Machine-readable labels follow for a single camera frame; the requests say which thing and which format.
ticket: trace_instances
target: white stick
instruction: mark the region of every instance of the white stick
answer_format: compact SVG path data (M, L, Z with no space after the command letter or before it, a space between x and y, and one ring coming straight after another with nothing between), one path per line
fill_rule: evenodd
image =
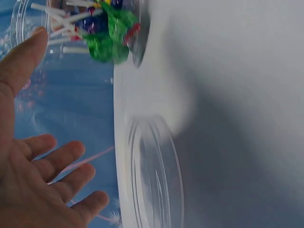
M72 41L72 39L70 37L60 38L60 39L52 39L47 43L47 45L62 44L62 43L67 43L67 42L71 42L71 41Z
M68 28L68 30L71 31L75 31L75 25L70 24L69 22L67 22L66 19L63 19L61 16L56 15L52 12L49 12L48 10L46 10L46 12L48 13L48 15L50 15L53 19L55 19L56 21L60 22L61 24L63 24L66 28ZM79 31L78 36L81 37L81 35L85 35L88 34L87 31L85 31L82 28L77 28L77 30Z
M51 38L60 35L63 32L69 31L70 29L68 27L63 27L53 33L51 33L51 35L49 35Z
M32 9L35 9L35 10L41 10L41 11L50 11L50 12L53 12L54 14L58 14L58 15L61 15L61 16L65 16L67 13L64 11L64 10L60 10L60 9L55 9L55 8L52 8L52 7L47 7L47 6L44 6L44 5L39 5L39 4L36 4L36 3L32 3L31 6L30 6Z
M63 47L65 54L90 54L89 49L85 47Z
M92 14L92 17L95 17L99 14L101 14L103 11L101 9L96 9L93 14ZM85 19L85 18L88 18L91 16L91 13L90 12L84 12L84 13L79 13L79 14L75 14L73 16L70 16L68 18L65 19L66 22L75 22L75 21L78 21L78 20L82 20L82 19ZM57 27L60 27L63 23L61 23L61 21L57 20L58 23L54 23L53 24L53 27L54 28L57 28Z
M77 36L77 35L78 35L78 33L76 33L76 32L63 32L62 33L63 37L74 37L74 36Z

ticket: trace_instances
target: wrapped candy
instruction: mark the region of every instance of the wrapped candy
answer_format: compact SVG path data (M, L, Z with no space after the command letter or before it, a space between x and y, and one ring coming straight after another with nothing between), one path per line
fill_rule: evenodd
M55 20L56 30L50 35L62 34L64 38L52 39L49 45L83 39L88 51L78 47L63 48L66 53L89 53L102 63L120 64L129 55L128 43L139 32L140 23L133 13L122 10L122 0L111 2L70 0L67 5L86 7L87 12L65 12L46 6L32 4L32 8L44 10Z

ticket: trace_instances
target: blue fabric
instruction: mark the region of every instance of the blue fabric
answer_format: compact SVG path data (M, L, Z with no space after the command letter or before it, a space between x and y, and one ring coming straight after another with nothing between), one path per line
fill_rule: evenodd
M0 58L10 50L10 17L14 2L0 0ZM96 168L95 178L69 203L82 200L94 190L104 190L110 204L90 228L122 227L114 152L113 65L98 71L35 71L15 99L15 136L25 138L51 133L58 146L81 140L85 155L61 173L68 174L83 161Z

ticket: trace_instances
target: clear plastic container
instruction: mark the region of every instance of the clear plastic container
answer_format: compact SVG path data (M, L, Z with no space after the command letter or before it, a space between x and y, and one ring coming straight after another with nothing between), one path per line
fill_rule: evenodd
M60 4L62 4L62 9L66 11L82 12L84 10L84 8L67 6L65 0L63 0L62 3L60 3L60 0L18 0L15 4L11 19L10 39L12 47L15 47L29 38L34 28L38 26L44 26L49 34L54 32L54 21L52 21L44 11L31 9L30 6L32 3L51 6L53 8L60 8ZM147 21L141 19L142 13L138 1L125 0L123 3L123 9L131 10L139 17L139 20ZM143 24L142 32L134 36L132 41L129 43L130 54L133 54L133 60L137 67L143 59L146 40L148 37L146 24L146 22ZM63 37L60 34L55 38L60 39ZM69 48L86 49L87 45L83 40L50 45L47 47L45 57L40 64L40 67L43 67L43 69L84 69L84 67L87 66L92 68L98 67L98 65L101 64L100 62L93 60L88 53L69 53L67 51Z
M134 118L126 135L128 198L137 228L182 228L181 170L169 128L160 117Z

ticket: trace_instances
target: finger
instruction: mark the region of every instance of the finger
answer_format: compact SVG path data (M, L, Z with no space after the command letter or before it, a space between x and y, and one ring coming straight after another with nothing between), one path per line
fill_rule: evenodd
M77 160L85 152L82 142L72 141L48 154L42 159L32 161L42 179L51 182L65 167Z
M21 141L29 148L29 150L23 150L24 156L29 161L52 150L57 144L56 139L50 134L30 137Z
M47 41L46 29L39 27L29 39L12 49L0 62L0 83L9 87L14 96L25 85L41 61Z
M82 201L71 206L71 208L79 214L87 225L101 210L108 205L108 203L109 197L105 192L95 191Z
M94 176L93 165L85 163L51 186L59 193L62 201L68 203Z

